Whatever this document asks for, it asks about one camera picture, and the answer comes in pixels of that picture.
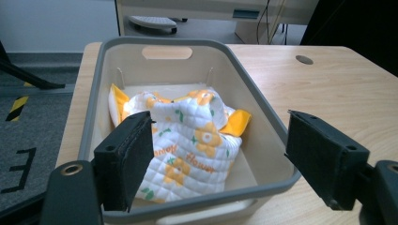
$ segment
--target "gray carpet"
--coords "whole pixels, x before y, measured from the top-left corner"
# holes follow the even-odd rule
[[[53,83],[74,85],[80,53],[9,54],[10,61]],[[24,90],[0,72],[0,89]],[[18,94],[0,96],[0,211],[43,193],[54,169],[72,93],[28,96],[17,121],[8,121]]]

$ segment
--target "white wall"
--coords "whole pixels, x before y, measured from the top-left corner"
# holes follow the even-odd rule
[[[7,53],[82,53],[118,37],[114,0],[0,0]]]

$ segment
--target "baby blanket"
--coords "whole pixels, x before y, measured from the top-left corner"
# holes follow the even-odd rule
[[[251,117],[247,112],[225,106],[210,89],[173,100],[150,92],[130,100],[123,95],[111,87],[109,105],[116,126],[141,111],[150,111],[156,121],[152,126],[155,157],[136,197],[165,203],[224,190],[242,143],[239,136]]]

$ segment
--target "wooden table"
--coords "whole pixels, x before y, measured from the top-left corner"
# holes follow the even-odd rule
[[[275,112],[316,115],[371,151],[369,164],[398,161],[398,79],[342,47],[228,45]],[[100,43],[89,44],[79,71],[57,166],[77,158]],[[314,63],[296,60],[305,55]],[[359,224],[353,212],[331,211],[300,178],[251,217],[223,224]]]

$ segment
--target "yellow black tape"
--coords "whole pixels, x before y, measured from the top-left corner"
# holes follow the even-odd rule
[[[26,82],[23,86],[31,86],[31,84]],[[23,111],[23,106],[26,104],[28,99],[28,96],[17,97],[12,105],[11,110],[9,111],[6,121],[18,121],[20,119],[20,114]]]

